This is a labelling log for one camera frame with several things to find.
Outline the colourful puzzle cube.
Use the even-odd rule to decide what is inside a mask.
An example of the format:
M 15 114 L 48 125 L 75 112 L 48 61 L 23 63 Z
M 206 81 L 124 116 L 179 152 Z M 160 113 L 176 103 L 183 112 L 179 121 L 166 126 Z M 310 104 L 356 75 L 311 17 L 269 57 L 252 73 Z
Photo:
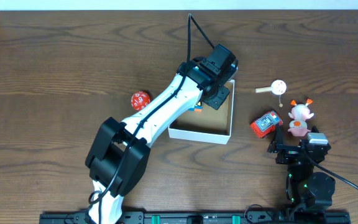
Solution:
M 203 102 L 199 101 L 197 104 L 194 105 L 194 107 L 188 109 L 188 111 L 195 111 L 195 112 L 201 112 L 203 110 Z

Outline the pink white pig toy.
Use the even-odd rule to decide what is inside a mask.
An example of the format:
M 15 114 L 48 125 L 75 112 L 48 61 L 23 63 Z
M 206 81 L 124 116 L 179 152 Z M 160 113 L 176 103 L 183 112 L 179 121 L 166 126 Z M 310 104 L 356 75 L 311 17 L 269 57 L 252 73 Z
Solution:
M 313 100 L 308 98 L 306 103 L 297 103 L 291 100 L 290 104 L 293 106 L 288 113 L 292 121 L 289 124 L 288 132 L 295 137 L 303 137 L 310 132 L 306 121 L 314 116 L 308 106 L 313 103 Z

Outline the red toy fire truck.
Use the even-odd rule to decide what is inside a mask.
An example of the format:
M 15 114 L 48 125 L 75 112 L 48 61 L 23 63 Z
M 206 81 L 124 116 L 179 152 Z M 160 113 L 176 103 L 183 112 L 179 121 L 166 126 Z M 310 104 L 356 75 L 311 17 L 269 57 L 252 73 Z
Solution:
M 276 111 L 269 111 L 253 121 L 250 128 L 258 138 L 264 138 L 275 131 L 277 124 L 280 126 L 283 124 L 281 117 Z

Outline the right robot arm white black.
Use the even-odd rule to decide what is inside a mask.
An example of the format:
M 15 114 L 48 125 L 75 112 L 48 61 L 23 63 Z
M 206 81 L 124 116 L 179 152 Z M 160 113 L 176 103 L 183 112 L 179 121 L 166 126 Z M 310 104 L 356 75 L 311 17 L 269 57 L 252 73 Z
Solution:
M 327 137 L 316 127 L 312 127 L 297 146 L 290 146 L 285 144 L 281 126 L 276 125 L 267 152 L 277 155 L 277 164 L 287 166 L 286 194 L 291 201 L 291 207 L 287 208 L 289 219 L 294 219 L 300 212 L 323 212 L 332 205 L 334 178 L 314 171 L 330 149 Z

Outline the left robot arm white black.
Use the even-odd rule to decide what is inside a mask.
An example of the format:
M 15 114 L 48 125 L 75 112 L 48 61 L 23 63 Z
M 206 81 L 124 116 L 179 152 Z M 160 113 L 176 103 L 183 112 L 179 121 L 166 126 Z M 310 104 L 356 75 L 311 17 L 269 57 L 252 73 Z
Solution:
M 144 175 L 155 140 L 199 101 L 218 110 L 229 95 L 224 85 L 237 70 L 236 56 L 218 44 L 208 57 L 183 62 L 171 84 L 136 114 L 100 125 L 85 160 L 94 185 L 88 223 L 120 219 L 122 201 Z

